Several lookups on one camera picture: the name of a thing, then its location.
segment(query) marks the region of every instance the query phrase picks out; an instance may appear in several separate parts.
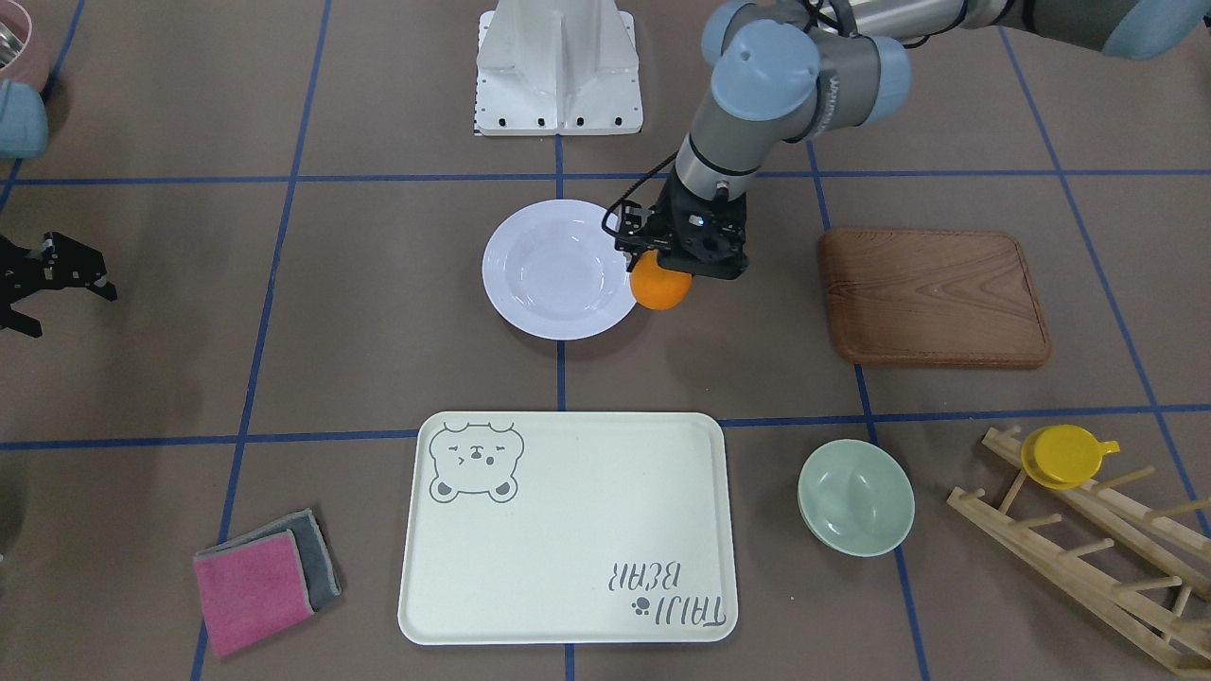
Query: pink bowl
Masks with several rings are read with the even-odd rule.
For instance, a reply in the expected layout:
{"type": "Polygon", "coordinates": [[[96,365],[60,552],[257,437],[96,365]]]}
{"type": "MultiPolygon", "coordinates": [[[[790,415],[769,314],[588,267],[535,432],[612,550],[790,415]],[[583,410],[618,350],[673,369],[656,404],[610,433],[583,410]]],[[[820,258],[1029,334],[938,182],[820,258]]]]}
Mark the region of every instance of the pink bowl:
{"type": "Polygon", "coordinates": [[[29,18],[29,12],[12,0],[0,0],[0,21],[25,44],[16,59],[0,68],[0,79],[24,82],[41,92],[51,75],[46,40],[40,33],[34,33],[34,21],[29,18]]]}

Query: plate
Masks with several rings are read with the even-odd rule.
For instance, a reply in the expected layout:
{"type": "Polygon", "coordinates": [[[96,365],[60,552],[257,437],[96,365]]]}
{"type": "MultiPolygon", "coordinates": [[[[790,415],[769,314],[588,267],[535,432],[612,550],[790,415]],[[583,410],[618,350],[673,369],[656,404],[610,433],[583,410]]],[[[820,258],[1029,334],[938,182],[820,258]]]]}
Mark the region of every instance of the plate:
{"type": "Polygon", "coordinates": [[[604,212],[556,199],[500,223],[483,251],[483,288],[500,316],[551,340],[587,338],[621,321],[635,297],[626,257],[601,229],[604,212]]]}

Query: plastic tray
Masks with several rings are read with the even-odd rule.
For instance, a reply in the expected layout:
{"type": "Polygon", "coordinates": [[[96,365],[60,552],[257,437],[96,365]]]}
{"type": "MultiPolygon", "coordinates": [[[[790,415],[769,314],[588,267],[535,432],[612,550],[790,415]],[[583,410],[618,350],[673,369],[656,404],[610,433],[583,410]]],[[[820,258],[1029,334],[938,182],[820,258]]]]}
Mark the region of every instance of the plastic tray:
{"type": "Polygon", "coordinates": [[[443,412],[420,428],[398,606],[409,640],[710,642],[737,613],[710,417],[443,412]]]}

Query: bear face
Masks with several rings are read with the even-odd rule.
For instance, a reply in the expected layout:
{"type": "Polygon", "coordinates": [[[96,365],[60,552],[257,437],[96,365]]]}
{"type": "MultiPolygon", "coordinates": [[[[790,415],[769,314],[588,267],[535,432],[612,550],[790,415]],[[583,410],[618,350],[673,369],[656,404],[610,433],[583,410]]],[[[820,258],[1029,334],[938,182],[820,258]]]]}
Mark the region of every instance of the bear face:
{"type": "Polygon", "coordinates": [[[429,441],[437,471],[429,493],[442,504],[459,494],[483,493],[503,504],[517,494],[513,473],[524,450],[526,441],[512,424],[504,429],[490,423],[442,424],[429,441]]]}

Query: light green bowl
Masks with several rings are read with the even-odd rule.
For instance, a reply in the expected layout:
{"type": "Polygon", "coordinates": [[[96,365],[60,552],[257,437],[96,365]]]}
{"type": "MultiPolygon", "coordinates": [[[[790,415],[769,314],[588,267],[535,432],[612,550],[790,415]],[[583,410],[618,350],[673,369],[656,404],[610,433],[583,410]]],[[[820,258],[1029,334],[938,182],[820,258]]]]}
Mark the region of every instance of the light green bowl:
{"type": "Polygon", "coordinates": [[[908,536],[917,504],[891,454],[860,440],[821,446],[799,474],[799,513],[811,533],[851,556],[878,556],[908,536]]]}

